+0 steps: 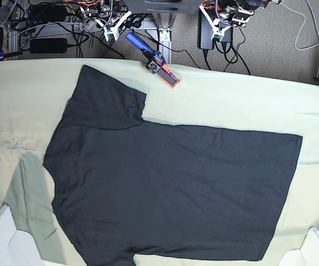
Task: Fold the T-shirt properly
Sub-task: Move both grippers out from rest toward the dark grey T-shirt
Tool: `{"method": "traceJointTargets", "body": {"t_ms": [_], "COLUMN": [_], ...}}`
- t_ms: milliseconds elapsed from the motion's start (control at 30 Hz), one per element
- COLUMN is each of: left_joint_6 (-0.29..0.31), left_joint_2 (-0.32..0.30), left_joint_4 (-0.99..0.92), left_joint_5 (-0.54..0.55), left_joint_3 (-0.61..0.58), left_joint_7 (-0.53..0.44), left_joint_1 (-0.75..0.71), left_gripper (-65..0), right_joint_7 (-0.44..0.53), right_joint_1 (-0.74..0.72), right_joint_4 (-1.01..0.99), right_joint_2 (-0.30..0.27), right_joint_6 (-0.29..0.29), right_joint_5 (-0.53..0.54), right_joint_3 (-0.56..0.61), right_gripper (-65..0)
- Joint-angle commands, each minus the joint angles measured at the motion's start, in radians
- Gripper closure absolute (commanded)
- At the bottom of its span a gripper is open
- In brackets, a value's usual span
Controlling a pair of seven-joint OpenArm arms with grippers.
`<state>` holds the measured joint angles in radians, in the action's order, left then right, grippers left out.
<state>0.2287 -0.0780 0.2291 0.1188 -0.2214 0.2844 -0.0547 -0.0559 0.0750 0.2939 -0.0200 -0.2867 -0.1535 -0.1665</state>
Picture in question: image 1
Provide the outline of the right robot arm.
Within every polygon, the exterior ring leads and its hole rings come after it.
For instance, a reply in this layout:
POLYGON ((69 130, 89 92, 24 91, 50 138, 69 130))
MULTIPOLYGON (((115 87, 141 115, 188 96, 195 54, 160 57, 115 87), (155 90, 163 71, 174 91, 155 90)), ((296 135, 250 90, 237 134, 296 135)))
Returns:
POLYGON ((133 15, 123 1, 76 1, 83 17, 83 29, 103 32, 107 42, 117 41, 126 21, 133 15))

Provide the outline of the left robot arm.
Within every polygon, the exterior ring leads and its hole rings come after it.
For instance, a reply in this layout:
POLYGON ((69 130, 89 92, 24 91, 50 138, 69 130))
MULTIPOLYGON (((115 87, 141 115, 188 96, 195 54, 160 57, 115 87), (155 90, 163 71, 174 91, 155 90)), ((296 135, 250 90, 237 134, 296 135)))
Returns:
POLYGON ((281 4, 282 2, 275 0, 202 1, 199 9, 210 25, 210 39, 222 41, 226 32, 233 27, 245 28, 255 10, 266 8, 269 3, 281 4))

